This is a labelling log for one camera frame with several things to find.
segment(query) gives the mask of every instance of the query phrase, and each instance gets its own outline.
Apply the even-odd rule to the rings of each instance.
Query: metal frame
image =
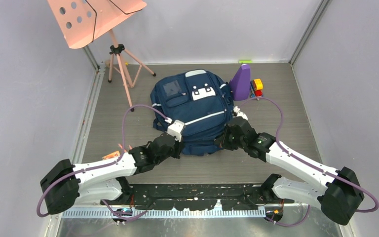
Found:
[[[89,46],[85,46],[82,49],[85,52],[86,57],[89,59],[89,61],[91,62],[92,66],[94,67],[94,69],[95,70],[99,70],[101,67],[98,65],[98,62],[95,59],[94,55],[92,54],[92,51],[89,48]]]
[[[303,50],[304,45],[306,44],[308,38],[310,37],[311,33],[315,29],[317,23],[319,22],[320,18],[322,17],[323,13],[325,12],[326,7],[329,5],[331,0],[322,0],[314,13],[311,22],[309,23],[306,31],[303,34],[302,39],[300,40],[299,44],[296,47],[296,50],[294,50],[294,54],[291,57],[289,63],[290,65],[294,65],[296,62],[298,56],[300,55],[301,51]]]
[[[92,120],[94,118],[95,108],[97,106],[99,92],[101,90],[102,81],[104,80],[105,67],[98,70],[92,83],[88,96],[85,114],[83,115],[82,124],[80,125],[79,136],[76,140],[76,148],[72,157],[72,163],[82,163],[83,154],[85,152],[88,134],[91,129]]]

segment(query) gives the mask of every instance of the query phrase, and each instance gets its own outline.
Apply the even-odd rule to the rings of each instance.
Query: pink music stand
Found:
[[[128,87],[136,84],[140,70],[144,67],[154,77],[156,73],[150,70],[136,56],[125,49],[123,44],[118,44],[113,28],[141,11],[147,4],[142,0],[47,0],[69,48],[77,49],[87,46],[96,38],[108,32],[113,45],[111,45],[110,74],[108,82],[112,81],[114,55],[117,57],[120,74],[124,83],[128,103],[131,106]],[[131,80],[128,69],[122,58],[121,52],[125,52],[140,64],[134,80]]]

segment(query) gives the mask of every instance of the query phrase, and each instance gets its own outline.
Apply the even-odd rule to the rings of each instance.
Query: reflective stripe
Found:
[[[185,73],[185,77],[189,78],[189,77],[192,77],[192,76],[195,76],[198,74],[204,74],[204,73],[207,73],[207,72],[205,70],[202,70],[202,69],[193,70],[193,71]]]
[[[216,116],[216,115],[220,115],[220,114],[224,114],[225,112],[224,111],[221,111],[221,112],[217,112],[217,113],[214,113],[214,114],[210,114],[210,115],[207,115],[207,116],[204,116],[204,117],[201,117],[201,118],[197,118],[193,121],[189,121],[189,122],[186,122],[185,125],[190,125],[192,123],[195,123],[195,122],[198,122],[198,121],[201,121],[203,119],[207,119],[209,117],[212,117],[212,116]]]

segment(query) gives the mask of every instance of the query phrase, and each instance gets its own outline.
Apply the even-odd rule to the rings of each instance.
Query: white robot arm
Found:
[[[234,111],[237,116],[229,121],[224,132],[215,140],[215,144],[226,150],[242,148],[249,156],[259,158],[280,166],[303,179],[303,182],[289,180],[278,174],[272,174],[262,185],[261,193],[265,201],[291,199],[307,203],[322,210],[336,223],[346,225],[364,195],[353,187],[317,172],[292,157],[297,155],[302,160],[312,163],[325,171],[338,173],[357,185],[355,173],[344,167],[341,171],[317,163],[285,144],[283,151],[276,143],[275,137],[267,133],[257,133],[248,123],[245,114]],[[168,157],[179,158],[183,148],[181,132],[185,124],[174,121],[167,132],[148,142],[135,147],[120,158],[85,164],[71,164],[68,159],[60,161],[41,181],[43,192],[57,179],[70,172],[74,176],[66,178],[48,192],[45,197],[49,214],[63,212],[74,204],[99,202],[99,200],[118,200],[125,197],[130,186],[126,176],[152,170]]]

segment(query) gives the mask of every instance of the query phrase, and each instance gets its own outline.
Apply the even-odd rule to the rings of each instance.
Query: purple cable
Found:
[[[41,205],[44,201],[44,198],[47,196],[48,192],[54,188],[54,186],[56,186],[57,184],[59,184],[60,182],[62,182],[64,179],[66,178],[69,178],[71,176],[74,176],[75,174],[78,174],[78,173],[83,173],[83,172],[86,172],[86,171],[90,171],[90,170],[95,170],[95,169],[99,169],[99,168],[104,168],[104,167],[108,167],[110,165],[113,165],[113,164],[116,164],[117,162],[119,162],[121,160],[121,158],[123,157],[124,153],[125,153],[125,118],[128,114],[129,111],[131,111],[131,109],[135,108],[135,107],[146,107],[146,108],[149,108],[149,109],[152,109],[153,111],[155,111],[156,113],[160,114],[164,119],[167,119],[167,117],[162,113],[160,112],[159,110],[151,107],[151,106],[148,106],[148,105],[134,105],[132,107],[130,107],[124,114],[124,117],[123,117],[123,123],[122,123],[122,138],[123,138],[123,144],[124,144],[124,147],[123,147],[123,153],[118,157],[117,160],[111,162],[111,163],[107,163],[107,164],[102,164],[102,165],[99,165],[99,166],[95,166],[95,167],[90,167],[90,168],[86,168],[86,169],[81,169],[81,170],[77,170],[77,171],[74,171],[74,172],[71,172],[69,174],[66,174],[64,176],[62,176],[61,178],[57,179],[55,182],[53,182],[50,186],[48,186],[48,188],[43,192],[43,195],[41,195],[39,201],[38,201],[38,205],[37,205],[37,216],[39,217],[46,217],[48,216],[48,213],[45,213],[45,214],[42,214],[41,211],[40,211],[40,208],[41,208]],[[117,214],[109,207],[109,210],[113,213],[113,215],[117,216]],[[134,221],[133,218],[136,218],[137,216],[135,217],[130,217],[130,218],[124,218],[124,217],[119,217],[120,219],[127,219],[127,220],[130,220],[130,221]]]
[[[307,211],[306,211],[306,214],[304,215],[303,219],[301,221],[295,223],[295,224],[284,224],[284,223],[280,223],[280,222],[275,222],[275,224],[277,224],[279,226],[283,226],[283,227],[299,226],[299,225],[303,224],[304,221],[306,221],[306,218],[307,218],[310,210],[311,210],[311,206],[309,205],[309,206],[307,206]],[[273,221],[274,215],[275,214],[273,214],[271,218],[265,217],[265,219],[268,220],[271,223],[274,223],[274,221]]]
[[[368,191],[365,190],[364,188],[361,188],[360,186],[358,186],[358,185],[356,185],[356,184],[354,184],[354,183],[352,183],[352,182],[350,182],[350,181],[348,181],[348,180],[346,180],[346,179],[344,179],[344,178],[341,178],[341,177],[339,177],[339,176],[337,176],[337,175],[335,175],[335,174],[332,174],[332,173],[329,173],[329,172],[323,170],[323,169],[320,168],[320,167],[317,167],[317,166],[315,166],[315,165],[313,165],[313,164],[310,164],[309,162],[307,162],[307,161],[301,159],[300,157],[296,156],[295,154],[291,154],[287,149],[285,149],[285,148],[281,145],[281,143],[280,143],[280,139],[279,139],[280,130],[281,130],[282,124],[283,124],[283,122],[284,122],[284,113],[283,113],[281,107],[280,107],[276,102],[274,102],[273,100],[271,100],[271,99],[269,99],[269,98],[266,98],[266,97],[260,97],[260,96],[259,96],[259,97],[249,98],[247,101],[243,102],[239,107],[242,107],[242,106],[243,106],[244,104],[246,104],[248,101],[251,101],[251,100],[253,100],[253,99],[264,99],[264,100],[268,100],[268,101],[270,101],[271,103],[273,103],[273,104],[278,108],[278,110],[280,111],[280,114],[281,114],[281,121],[280,121],[280,125],[279,125],[278,128],[277,128],[277,132],[276,132],[276,135],[275,135],[275,140],[276,140],[278,146],[279,146],[279,147],[280,147],[285,153],[289,154],[291,157],[295,158],[296,160],[300,161],[301,163],[303,163],[303,164],[305,164],[305,165],[307,165],[307,166],[309,166],[309,167],[311,167],[311,168],[313,168],[313,169],[315,169],[315,170],[317,170],[317,171],[319,171],[319,172],[321,172],[321,173],[323,173],[323,174],[327,174],[327,175],[331,176],[332,178],[338,179],[338,180],[340,180],[340,181],[342,181],[342,182],[344,182],[344,183],[346,183],[346,184],[348,184],[348,185],[350,185],[350,186],[352,186],[352,187],[354,187],[354,188],[356,188],[356,189],[362,191],[363,193],[367,194],[367,195],[368,195],[368,196],[374,201],[374,204],[375,204],[375,205],[374,205],[373,208],[371,208],[371,209],[364,209],[364,210],[356,210],[356,212],[364,212],[364,213],[367,213],[367,212],[374,212],[374,211],[376,211],[376,210],[379,208],[379,201],[377,200],[377,198],[376,198],[372,193],[368,192]]]

